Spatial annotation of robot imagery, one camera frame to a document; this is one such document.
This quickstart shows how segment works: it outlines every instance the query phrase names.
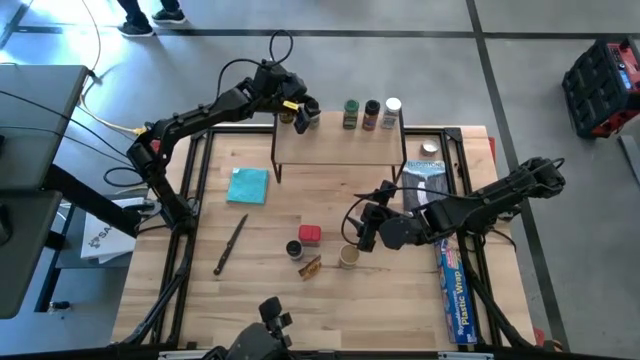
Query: gray floor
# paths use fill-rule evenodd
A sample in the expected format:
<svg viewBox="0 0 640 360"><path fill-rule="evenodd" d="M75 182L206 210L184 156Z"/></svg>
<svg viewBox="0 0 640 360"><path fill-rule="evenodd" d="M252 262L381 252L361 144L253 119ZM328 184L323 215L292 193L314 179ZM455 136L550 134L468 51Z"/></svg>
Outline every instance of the gray floor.
<svg viewBox="0 0 640 360"><path fill-rule="evenodd" d="M123 12L115 1L90 1L101 26L102 55L97 68L103 83L88 96L89 106L104 118L139 126L185 111L215 95L220 67L236 57L267 56L263 36L159 36L143 40L120 37L113 25ZM154 0L141 0L150 14ZM356 37L301 36L287 61L325 109L339 109L344 99L403 100L410 124L485 125L500 139L492 98L467 5L473 0L184 0L192 29L260 30L398 30ZM640 5L633 0L475 0L482 29L493 37L521 33L518 38L548 33L640 32ZM80 0L35 0L0 52L0 62L21 64L86 64L97 53L91 22ZM19 1L0 3L0 21L8 24ZM61 34L42 33L54 26ZM571 350L638 358L640 354L640 280L634 277L640 251L635 220L640 191L614 138L586 142L572 132L560 81L592 40L486 41L515 156L565 157L568 185L552 200L533 201L537 230L547 259ZM225 74L223 88L252 73L243 64ZM127 140L77 111L74 117L125 149ZM265 117L252 121L264 122ZM623 134L640 139L630 124ZM99 142L72 127L69 134L94 146ZM114 166L98 154L78 163L86 150L64 143L56 162L104 193L115 189L102 182ZM498 170L508 173L507 157L498 146ZM549 331L540 289L520 221L513 233L534 325ZM76 308L64 318L31 312L47 264L43 254L20 314L0 321L0 354L101 346L108 343L126 271L67 270L57 299Z"/></svg>

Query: black desk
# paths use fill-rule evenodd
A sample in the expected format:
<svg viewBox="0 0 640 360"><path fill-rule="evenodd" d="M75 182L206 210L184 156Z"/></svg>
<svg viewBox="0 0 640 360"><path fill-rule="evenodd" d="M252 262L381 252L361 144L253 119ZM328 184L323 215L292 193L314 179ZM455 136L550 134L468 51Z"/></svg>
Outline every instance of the black desk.
<svg viewBox="0 0 640 360"><path fill-rule="evenodd" d="M88 74L85 66L0 66L0 89L70 117ZM14 228L11 239L0 247L0 255L12 259L2 261L0 258L0 273L12 277L6 280L11 283L0 283L0 297L3 298L0 301L0 318L11 317L18 311L37 265L38 256L34 254L39 255L47 241L48 246L56 250L62 248L60 236L49 231L60 196L124 233L135 236L134 227L140 221L139 216L124 213L119 206L53 164L68 123L65 117L0 94L0 134L6 137L0 149L0 203L13 204L8 210ZM57 196L43 198L44 190L49 190L44 194ZM25 204L37 205L38 208L27 211L27 205L16 205L16 196ZM46 311L48 307L60 273L56 267L59 253L56 252L49 267L36 311Z"/></svg>

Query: blue cloth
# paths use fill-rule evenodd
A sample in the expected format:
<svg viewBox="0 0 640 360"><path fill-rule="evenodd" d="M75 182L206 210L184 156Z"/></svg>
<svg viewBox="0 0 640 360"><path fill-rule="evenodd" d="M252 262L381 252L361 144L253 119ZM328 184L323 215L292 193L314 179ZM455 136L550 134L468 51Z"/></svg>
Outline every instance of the blue cloth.
<svg viewBox="0 0 640 360"><path fill-rule="evenodd" d="M268 170L234 168L231 173L227 201L264 204L268 180Z"/></svg>

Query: green lid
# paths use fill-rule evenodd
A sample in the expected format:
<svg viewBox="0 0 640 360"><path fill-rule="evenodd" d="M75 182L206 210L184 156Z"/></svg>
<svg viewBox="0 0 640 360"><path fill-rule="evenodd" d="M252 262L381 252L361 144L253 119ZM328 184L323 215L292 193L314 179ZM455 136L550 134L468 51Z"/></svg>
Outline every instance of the green lid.
<svg viewBox="0 0 640 360"><path fill-rule="evenodd" d="M345 111L358 111L358 108L360 107L360 104L358 103L358 101L353 100L353 99L349 99L347 100L346 103L344 103L344 110Z"/></svg>

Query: person's feet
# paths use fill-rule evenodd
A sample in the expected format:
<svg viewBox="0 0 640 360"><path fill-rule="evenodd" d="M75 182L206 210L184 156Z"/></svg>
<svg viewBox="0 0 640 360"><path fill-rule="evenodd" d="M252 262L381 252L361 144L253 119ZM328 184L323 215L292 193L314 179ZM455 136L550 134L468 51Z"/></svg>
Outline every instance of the person's feet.
<svg viewBox="0 0 640 360"><path fill-rule="evenodd" d="M162 9L152 15L151 18L157 24L182 24L187 21L187 18L184 16L184 13L180 9L174 12L169 12L165 9Z"/></svg>
<svg viewBox="0 0 640 360"><path fill-rule="evenodd" d="M128 21L118 26L118 31L127 37L153 36L153 28L150 25L147 25L146 27L139 27Z"/></svg>

